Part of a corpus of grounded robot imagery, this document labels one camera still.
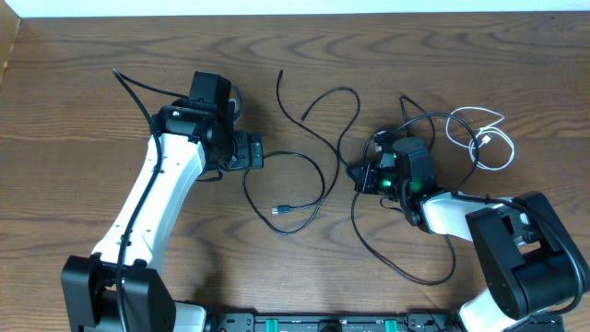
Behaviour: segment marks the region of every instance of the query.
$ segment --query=black wire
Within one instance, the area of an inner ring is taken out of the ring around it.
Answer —
[[[581,271],[581,268],[580,268],[581,264],[578,261],[578,259],[570,252],[570,250],[565,245],[565,243],[563,242],[562,238],[559,236],[559,233],[555,230],[553,225],[551,223],[549,223],[543,216],[541,216],[535,210],[532,210],[527,207],[523,207],[520,204],[516,204],[514,202],[507,201],[505,199],[491,198],[489,196],[486,196],[486,197],[465,196],[465,195],[460,195],[456,192],[453,193],[453,198],[457,198],[457,199],[461,199],[461,200],[465,200],[465,201],[470,201],[470,202],[479,202],[479,203],[484,203],[484,204],[489,204],[489,203],[504,204],[506,207],[513,208],[513,209],[518,210],[522,213],[525,213],[530,219],[536,220],[538,226],[543,231],[547,232],[550,236],[552,236],[555,239],[555,241],[560,245],[560,247],[563,249],[563,253],[565,253],[568,256],[568,259],[572,263],[573,274],[575,276],[575,281],[576,281],[575,295],[573,297],[572,302],[570,304],[568,304],[566,307],[563,307],[561,309],[554,310],[551,312],[534,314],[535,316],[567,314],[571,310],[575,309],[578,306],[578,304],[580,304],[580,301],[582,300],[582,296],[584,295],[584,281],[582,279],[582,273],[580,272]]]
[[[449,249],[451,249],[451,256],[453,257],[453,265],[451,267],[451,272],[449,272],[449,274],[446,277],[444,277],[443,279],[440,279],[440,280],[436,280],[436,281],[425,281],[425,280],[417,279],[417,278],[409,275],[406,271],[404,271],[403,269],[399,268],[396,264],[394,264],[391,260],[389,260],[389,258],[385,257],[384,255],[379,254],[378,251],[376,251],[375,249],[373,249],[365,241],[365,239],[362,237],[362,235],[360,235],[360,231],[357,228],[357,223],[354,220],[354,207],[357,204],[357,199],[359,198],[359,195],[360,195],[360,193],[357,193],[354,196],[354,198],[352,199],[352,205],[350,207],[350,219],[352,220],[352,227],[354,228],[354,232],[357,233],[357,236],[359,237],[359,240],[362,242],[362,245],[364,245],[365,248],[367,248],[367,250],[369,250],[369,252],[372,255],[374,255],[377,259],[379,259],[380,261],[382,261],[389,268],[393,269],[394,272],[397,273],[403,279],[406,279],[408,281],[417,283],[417,284],[422,285],[422,286],[436,286],[436,285],[440,285],[440,284],[446,282],[448,279],[450,279],[453,276],[453,274],[454,274],[454,268],[456,266],[456,257],[454,255],[453,245],[451,244],[451,240],[449,239],[449,236],[448,235],[444,235],[444,239],[446,240],[447,244],[449,244]]]
[[[332,192],[332,189],[334,188],[334,185],[336,184],[336,180],[337,180],[338,174],[340,172],[340,162],[342,162],[342,164],[346,168],[348,167],[348,164],[344,161],[344,159],[342,158],[342,155],[340,154],[340,146],[341,146],[341,143],[342,143],[342,138],[344,137],[344,135],[347,133],[347,131],[350,129],[350,127],[352,126],[352,124],[354,124],[354,122],[357,120],[357,117],[359,116],[359,113],[360,113],[360,97],[359,97],[359,94],[357,93],[357,91],[355,91],[352,88],[338,87],[338,88],[331,89],[331,90],[327,91],[326,93],[322,94],[320,97],[316,98],[315,101],[312,102],[312,104],[310,105],[310,107],[307,108],[307,110],[305,111],[305,113],[301,117],[300,121],[297,122],[297,121],[295,121],[287,113],[287,110],[285,110],[285,107],[283,106],[283,103],[280,100],[280,94],[278,92],[279,92],[279,87],[280,87],[280,81],[281,81],[282,78],[283,78],[283,68],[280,68],[280,71],[278,72],[278,78],[277,78],[277,102],[278,102],[278,106],[280,107],[281,111],[285,114],[285,116],[287,116],[287,118],[292,123],[294,123],[295,125],[299,126],[300,128],[302,128],[306,132],[312,134],[313,136],[315,136],[316,138],[318,138],[322,142],[324,142],[328,147],[330,147],[330,149],[332,149],[332,152],[334,152],[334,155],[336,156],[336,172],[334,174],[334,179],[332,180],[332,183],[330,184],[330,186],[328,187],[328,189],[325,191],[325,193],[323,193],[323,195],[320,197],[319,201],[317,201],[317,203],[315,203],[315,204],[307,205],[308,207],[295,207],[297,209],[302,209],[302,208],[310,208],[312,206],[315,206],[315,210],[313,211],[313,213],[309,217],[309,219],[302,226],[300,226],[298,229],[296,229],[294,231],[282,231],[282,230],[279,230],[278,228],[276,228],[275,226],[273,226],[272,223],[270,223],[270,221],[268,221],[268,219],[265,218],[260,213],[260,211],[258,211],[258,209],[256,208],[254,202],[248,196],[248,192],[247,192],[247,189],[246,189],[246,176],[248,175],[248,171],[246,171],[244,173],[244,176],[243,176],[243,179],[242,179],[242,189],[243,189],[243,192],[246,195],[246,198],[248,199],[248,202],[250,203],[250,206],[252,206],[252,209],[254,210],[254,212],[256,212],[256,214],[258,215],[258,217],[260,217],[260,219],[262,219],[266,223],[266,225],[271,230],[273,230],[274,232],[276,232],[278,234],[281,234],[281,235],[291,235],[291,234],[294,234],[294,233],[296,233],[298,231],[303,230],[305,227],[307,227],[313,221],[313,219],[315,219],[315,216],[319,212],[320,208],[322,207],[322,205],[324,204],[325,200],[328,198],[328,196]],[[346,128],[342,131],[342,133],[338,137],[338,141],[337,141],[336,147],[334,148],[334,146],[330,142],[328,142],[325,138],[319,136],[312,129],[310,129],[307,126],[301,124],[301,122],[303,122],[305,120],[305,118],[307,117],[307,115],[309,114],[309,112],[312,110],[313,106],[317,102],[319,102],[321,99],[323,99],[323,98],[325,98],[325,97],[329,96],[330,94],[332,94],[334,92],[337,92],[337,91],[347,91],[347,92],[352,93],[352,95],[357,100],[357,111],[355,112],[354,116],[352,117],[352,119],[350,120],[350,122],[348,123],[348,125],[346,126]]]
[[[410,99],[408,96],[406,96],[406,95],[402,95],[402,96],[400,96],[400,97],[399,97],[399,104],[400,104],[400,105],[401,105],[401,107],[402,107],[402,115],[404,116],[404,123],[407,123],[407,121],[408,121],[408,119],[407,119],[407,114],[406,114],[406,107],[405,107],[405,105],[404,105],[404,101],[407,101],[407,102],[411,103],[411,104],[412,104],[412,105],[414,105],[414,106],[415,106],[417,109],[419,109],[419,110],[420,110],[422,113],[424,113],[424,114],[428,114],[428,112],[426,112],[426,110],[425,110],[425,109],[424,109],[422,106],[418,105],[418,103],[417,103],[417,102],[415,102],[415,101],[411,100],[411,99]],[[431,118],[429,118],[429,119],[428,119],[428,121],[430,121],[430,122],[431,122],[431,129],[432,129],[432,137],[431,137],[431,142],[430,142],[430,144],[428,145],[428,151],[430,151],[430,150],[432,150],[432,147],[434,146],[434,140],[435,140],[435,138],[436,138],[436,129],[434,128],[434,122],[432,121],[432,119],[431,119]],[[408,135],[410,135],[410,126],[406,127],[406,131],[407,131],[407,134],[408,134]]]
[[[324,174],[322,173],[322,169],[320,168],[320,165],[318,165],[315,161],[313,161],[313,159],[307,157],[304,154],[301,154],[301,153],[298,153],[298,152],[291,152],[291,151],[274,151],[274,152],[271,152],[271,153],[266,154],[264,156],[264,159],[267,159],[267,158],[270,158],[270,157],[273,157],[273,156],[277,156],[277,155],[288,155],[288,156],[296,156],[296,157],[304,158],[305,160],[309,161],[313,165],[313,167],[315,167],[315,169],[317,170],[317,173],[320,175],[320,179],[322,180],[322,193],[317,197],[316,200],[314,200],[312,203],[305,204],[305,205],[302,205],[302,206],[291,207],[291,209],[310,208],[310,207],[313,207],[314,205],[318,204],[322,200],[322,198],[324,198],[324,193],[325,193],[325,178],[324,178]],[[281,229],[279,229],[275,225],[273,225],[272,222],[270,222],[262,213],[260,213],[260,211],[258,210],[258,208],[256,207],[256,205],[254,204],[254,202],[250,198],[250,195],[248,195],[248,190],[246,188],[246,177],[248,176],[248,173],[249,172],[250,172],[250,170],[247,170],[243,174],[243,178],[242,178],[242,190],[243,190],[243,193],[246,196],[246,199],[248,200],[248,203],[250,203],[250,206],[252,207],[252,209],[254,210],[254,212],[256,212],[256,214],[258,215],[258,217],[260,217],[260,219],[265,222],[266,226],[268,226],[271,230],[273,230],[277,234],[280,234],[280,235],[292,235],[292,234],[295,234],[296,232],[299,232],[299,231],[303,230],[310,223],[312,223],[313,217],[310,217],[303,225],[301,225],[299,228],[297,228],[296,230],[293,230],[293,231],[282,231]]]
[[[132,79],[132,78],[129,78],[129,77],[127,77],[127,76],[123,75],[122,73],[119,73],[118,71],[117,71],[117,73],[118,73],[118,75],[119,75],[119,76],[120,76],[122,79],[126,80],[126,81],[127,81],[127,82],[129,82],[129,83],[135,84],[135,85],[137,85],[137,86],[138,86],[138,87],[140,87],[140,88],[143,88],[143,89],[148,89],[148,90],[150,90],[150,91],[157,92],[157,93],[160,93],[160,94],[164,94],[164,95],[167,95],[167,96],[172,96],[172,97],[178,97],[178,98],[185,98],[185,99],[188,99],[188,96],[185,96],[185,95],[183,95],[183,94],[181,94],[181,93],[170,92],[170,91],[166,91],[166,90],[163,90],[163,89],[156,89],[156,88],[152,88],[152,87],[150,87],[149,85],[145,85],[145,84],[143,84],[143,83],[141,83],[141,82],[137,82],[136,80],[134,80],[134,79]]]
[[[389,198],[389,197],[388,196],[383,196],[383,197],[381,197],[381,199],[379,199],[379,205],[381,206],[381,208],[387,208],[387,209],[390,209],[390,210],[393,210],[393,211],[397,211],[397,212],[402,213],[402,214],[404,213],[404,210],[401,209],[401,208],[399,208],[399,207],[386,207],[384,205],[384,199],[386,199],[386,198]]]
[[[156,144],[156,153],[158,155],[157,160],[156,160],[156,165],[154,166],[154,170],[151,174],[151,177],[149,178],[149,182],[147,182],[146,189],[144,189],[143,194],[139,198],[136,208],[133,210],[133,214],[131,215],[129,222],[127,223],[127,227],[125,228],[123,236],[121,237],[121,245],[119,247],[119,255],[117,257],[116,277],[115,277],[115,284],[117,287],[117,311],[119,312],[119,317],[121,318],[121,326],[123,327],[123,332],[127,332],[127,331],[129,331],[129,322],[127,321],[127,314],[125,312],[124,290],[123,290],[123,265],[124,265],[125,250],[127,249],[127,245],[129,243],[129,235],[131,234],[131,231],[133,230],[133,226],[136,223],[137,215],[141,211],[141,208],[142,208],[144,202],[146,201],[146,198],[148,197],[149,191],[150,191],[151,187],[154,185],[154,183],[156,182],[156,178],[158,177],[158,174],[159,174],[159,171],[160,171],[160,168],[162,165],[162,147],[159,142],[159,138],[156,137],[156,127],[155,127],[154,123],[152,122],[151,118],[149,117],[148,110],[146,109],[144,104],[141,102],[141,100],[137,97],[137,95],[131,90],[129,85],[127,85],[127,83],[125,83],[125,80],[128,80],[129,82],[134,83],[141,88],[156,91],[158,93],[167,92],[167,91],[154,89],[154,88],[148,87],[146,85],[143,85],[139,82],[136,82],[133,79],[126,77],[125,75],[119,73],[119,71],[115,68],[112,69],[112,73],[119,80],[119,83],[121,83],[121,85],[125,88],[125,90],[127,90],[129,95],[131,96],[131,98],[133,98],[133,100],[136,102],[137,106],[139,107],[139,110],[141,110],[141,113],[146,118],[147,124],[149,125],[149,131],[151,132],[152,136],[154,137],[154,143]]]
[[[216,171],[218,172],[218,176],[212,176],[210,178],[206,178],[204,180],[199,180],[197,178],[197,182],[201,182],[201,183],[211,183],[211,182],[217,182],[217,181],[221,181],[223,179],[223,170],[221,169],[221,166],[218,166]]]

